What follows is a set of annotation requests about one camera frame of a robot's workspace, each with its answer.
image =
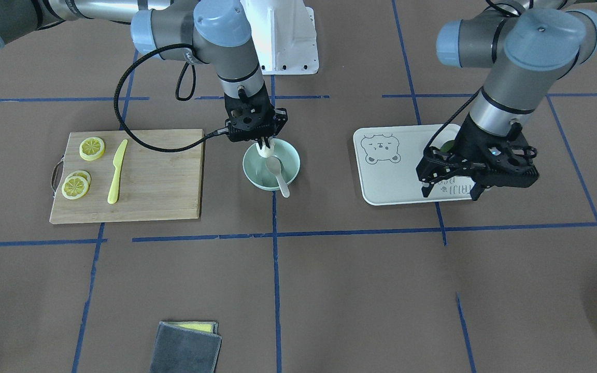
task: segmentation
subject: yellow object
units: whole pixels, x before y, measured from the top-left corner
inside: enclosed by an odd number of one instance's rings
[[[80,144],[80,157],[85,161],[95,161],[105,153],[105,142],[100,137],[88,137]]]
[[[180,326],[186,329],[192,329],[194,331],[202,331],[207,333],[214,332],[213,324],[202,324],[202,323],[188,323],[188,324],[175,324],[176,326]]]
[[[76,200],[89,191],[89,182],[81,176],[69,176],[61,186],[61,194],[69,200]]]
[[[87,179],[87,184],[89,184],[91,186],[91,174],[88,173],[87,171],[85,171],[85,170],[77,170],[77,171],[71,172],[70,175],[68,175],[66,177],[66,179],[68,179],[71,176],[81,176],[81,177],[84,177],[85,179]]]
[[[114,165],[114,176],[112,177],[112,185],[109,186],[109,194],[107,194],[107,203],[113,205],[119,200],[119,182],[121,182],[121,163],[123,163],[123,155],[126,152],[128,140],[123,139],[117,153],[114,154],[112,165]]]

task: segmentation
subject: cutting board handle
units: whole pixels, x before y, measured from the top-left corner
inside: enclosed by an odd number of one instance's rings
[[[54,166],[54,170],[52,170],[52,179],[50,180],[50,188],[52,188],[52,198],[55,198],[56,190],[59,188],[59,182],[61,182],[61,180],[57,181],[57,176],[61,175],[59,173],[59,165],[64,164],[65,156],[65,154],[61,156],[59,162],[57,162],[56,166]]]

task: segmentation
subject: bear drawing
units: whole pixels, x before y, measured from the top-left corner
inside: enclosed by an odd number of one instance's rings
[[[375,165],[378,161],[400,162],[400,154],[397,151],[400,141],[393,135],[365,136],[361,146],[365,151],[365,161],[370,165]]]

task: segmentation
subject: metal handle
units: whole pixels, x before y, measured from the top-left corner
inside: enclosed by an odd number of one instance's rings
[[[56,166],[54,166],[54,170],[52,170],[52,179],[50,180],[50,188],[52,188],[52,198],[56,196],[56,190],[59,188],[59,184],[57,183],[57,175],[59,174],[57,171],[59,170],[59,165],[64,164],[65,154],[61,156],[59,162],[57,162]]]

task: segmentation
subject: lemon slice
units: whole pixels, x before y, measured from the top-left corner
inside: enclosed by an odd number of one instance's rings
[[[448,140],[448,141],[444,142],[444,144],[441,146],[441,149],[439,149],[439,151],[448,153],[450,151],[450,149],[453,149],[454,145],[455,145],[455,140]]]
[[[84,177],[85,179],[87,179],[87,184],[91,185],[91,174],[90,174],[90,173],[88,173],[88,172],[87,172],[87,171],[85,171],[85,170],[77,170],[77,171],[71,172],[71,173],[70,173],[70,174],[69,174],[69,175],[66,177],[66,179],[68,179],[68,178],[69,178],[69,177],[71,177],[71,176],[81,176],[81,177]]]
[[[80,144],[80,156],[85,161],[95,161],[105,153],[105,142],[100,137],[89,137]]]
[[[69,200],[76,200],[89,191],[89,182],[81,176],[69,176],[61,186],[61,194]]]

